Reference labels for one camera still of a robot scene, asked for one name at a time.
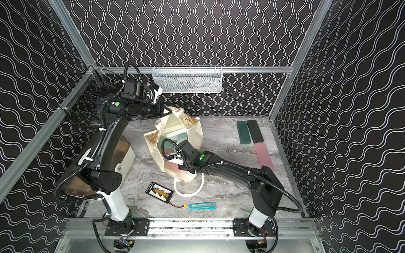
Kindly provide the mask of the black battery pack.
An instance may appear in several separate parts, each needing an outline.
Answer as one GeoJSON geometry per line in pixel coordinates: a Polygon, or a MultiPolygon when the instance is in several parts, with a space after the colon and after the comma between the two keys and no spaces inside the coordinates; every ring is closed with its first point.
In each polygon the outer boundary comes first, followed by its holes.
{"type": "Polygon", "coordinates": [[[155,182],[151,182],[147,189],[145,190],[145,193],[149,196],[152,196],[164,203],[170,203],[174,191],[170,190],[160,184],[157,184],[155,182]]]}

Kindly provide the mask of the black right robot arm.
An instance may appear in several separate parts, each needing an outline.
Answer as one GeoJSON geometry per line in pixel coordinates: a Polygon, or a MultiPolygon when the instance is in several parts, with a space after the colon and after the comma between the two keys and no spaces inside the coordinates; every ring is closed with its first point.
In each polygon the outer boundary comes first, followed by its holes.
{"type": "Polygon", "coordinates": [[[191,155],[186,159],[186,164],[193,172],[222,177],[248,188],[253,199],[253,209],[248,218],[252,227],[262,228],[278,211],[296,214],[303,212],[300,202],[284,189],[278,177],[267,166],[260,169],[245,167],[208,151],[191,155]]]}

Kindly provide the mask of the light green case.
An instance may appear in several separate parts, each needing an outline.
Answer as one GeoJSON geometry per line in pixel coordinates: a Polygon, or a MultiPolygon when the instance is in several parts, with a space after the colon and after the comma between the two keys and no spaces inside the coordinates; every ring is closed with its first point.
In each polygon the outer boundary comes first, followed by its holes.
{"type": "MultiPolygon", "coordinates": [[[[166,139],[170,139],[172,140],[174,143],[176,143],[176,145],[179,145],[182,141],[187,140],[188,139],[188,134],[186,132],[184,133],[180,133],[178,135],[173,135],[173,136],[166,136],[166,139]]],[[[165,148],[169,149],[169,150],[174,150],[175,149],[175,145],[169,141],[165,142],[165,148]]]]}

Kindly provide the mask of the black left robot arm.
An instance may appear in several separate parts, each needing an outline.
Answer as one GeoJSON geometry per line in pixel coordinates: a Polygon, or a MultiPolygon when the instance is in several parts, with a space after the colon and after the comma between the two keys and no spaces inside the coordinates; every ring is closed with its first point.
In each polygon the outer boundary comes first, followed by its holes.
{"type": "Polygon", "coordinates": [[[78,203],[88,199],[103,201],[109,218],[123,222],[130,213],[120,192],[122,175],[110,168],[113,154],[119,139],[133,117],[146,119],[162,118],[172,111],[164,102],[156,103],[137,100],[111,98],[104,102],[99,110],[100,126],[96,141],[82,164],[73,167],[73,171],[63,176],[53,191],[53,197],[60,203],[78,203]],[[70,179],[79,177],[95,191],[86,197],[62,198],[61,188],[70,179]]]}

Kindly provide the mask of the cream canvas tote bag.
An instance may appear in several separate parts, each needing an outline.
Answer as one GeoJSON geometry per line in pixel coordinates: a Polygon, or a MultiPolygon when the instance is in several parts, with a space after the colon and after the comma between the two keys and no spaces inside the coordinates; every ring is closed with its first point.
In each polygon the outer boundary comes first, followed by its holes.
{"type": "Polygon", "coordinates": [[[180,143],[188,141],[193,149],[199,150],[204,134],[199,117],[188,115],[183,108],[170,107],[170,115],[158,119],[156,130],[144,134],[149,152],[162,172],[174,178],[174,184],[189,182],[196,178],[195,172],[190,172],[181,158],[180,143]]]}

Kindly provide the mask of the dark green pencil case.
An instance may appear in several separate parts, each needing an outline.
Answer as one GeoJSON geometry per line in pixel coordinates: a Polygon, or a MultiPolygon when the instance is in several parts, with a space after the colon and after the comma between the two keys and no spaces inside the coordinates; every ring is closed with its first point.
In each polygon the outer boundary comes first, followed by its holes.
{"type": "Polygon", "coordinates": [[[250,144],[251,137],[246,121],[237,121],[237,131],[240,144],[250,144]]]}

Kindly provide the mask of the teal utility knife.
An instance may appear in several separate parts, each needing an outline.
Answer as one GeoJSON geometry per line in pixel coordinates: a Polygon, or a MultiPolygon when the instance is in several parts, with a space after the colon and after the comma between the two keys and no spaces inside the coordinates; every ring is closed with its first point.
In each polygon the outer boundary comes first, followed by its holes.
{"type": "Polygon", "coordinates": [[[192,203],[188,205],[190,210],[216,210],[215,202],[192,203]]]}

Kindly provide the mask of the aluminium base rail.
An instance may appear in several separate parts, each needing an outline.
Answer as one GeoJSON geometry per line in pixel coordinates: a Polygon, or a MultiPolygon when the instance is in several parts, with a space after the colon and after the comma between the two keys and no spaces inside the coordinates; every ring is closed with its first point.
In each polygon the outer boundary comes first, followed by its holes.
{"type": "MultiPolygon", "coordinates": [[[[136,218],[133,239],[264,239],[262,232],[252,237],[247,229],[247,218],[136,218]]],[[[315,239],[316,224],[313,219],[277,218],[279,239],[315,239]]],[[[97,225],[100,238],[122,237],[103,224],[97,225]]],[[[266,221],[263,231],[267,239],[275,237],[275,226],[266,221]]],[[[66,238],[91,239],[95,232],[91,218],[72,218],[64,230],[66,238]]]]}

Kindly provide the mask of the pink pencil case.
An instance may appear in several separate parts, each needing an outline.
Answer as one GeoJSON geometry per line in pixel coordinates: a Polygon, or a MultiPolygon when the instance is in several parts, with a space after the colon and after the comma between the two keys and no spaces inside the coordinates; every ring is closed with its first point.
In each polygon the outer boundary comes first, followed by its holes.
{"type": "Polygon", "coordinates": [[[266,166],[271,170],[274,170],[275,167],[266,144],[263,142],[256,142],[254,143],[254,148],[260,167],[266,166]]]}

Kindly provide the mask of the black pencil case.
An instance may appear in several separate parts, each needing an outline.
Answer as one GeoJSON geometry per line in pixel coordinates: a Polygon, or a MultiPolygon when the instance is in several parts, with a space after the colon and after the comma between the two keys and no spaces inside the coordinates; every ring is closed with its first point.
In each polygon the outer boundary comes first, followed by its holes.
{"type": "Polygon", "coordinates": [[[259,125],[256,120],[249,120],[247,122],[248,129],[252,138],[253,143],[261,143],[264,142],[263,135],[259,128],[259,125]]]}

